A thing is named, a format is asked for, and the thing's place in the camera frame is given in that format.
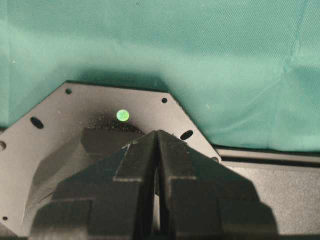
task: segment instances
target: screw hole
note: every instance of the screw hole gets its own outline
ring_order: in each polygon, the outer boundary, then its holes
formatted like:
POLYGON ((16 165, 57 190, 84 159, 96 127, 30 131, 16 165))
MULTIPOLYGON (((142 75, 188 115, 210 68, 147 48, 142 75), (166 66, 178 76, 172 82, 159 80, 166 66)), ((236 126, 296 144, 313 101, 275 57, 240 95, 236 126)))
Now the screw hole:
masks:
POLYGON ((6 150, 7 144, 4 141, 0 141, 0 152, 6 150))
POLYGON ((65 90, 65 93, 68 94, 68 95, 72 94, 72 89, 71 88, 67 88, 65 90))
POLYGON ((34 116, 30 119, 30 121, 33 124, 33 126, 35 126, 37 129, 43 129, 45 127, 42 121, 40 121, 38 118, 34 116))
POLYGON ((185 141, 185 140, 191 138, 193 134, 194 134, 194 131, 192 131, 192 130, 186 131, 184 134, 181 135, 180 139, 185 141))
POLYGON ((215 161, 215 162, 219 163, 219 159, 218 159, 218 158, 216 158, 216 157, 211 158, 211 160, 213 160, 213 161, 215 161))

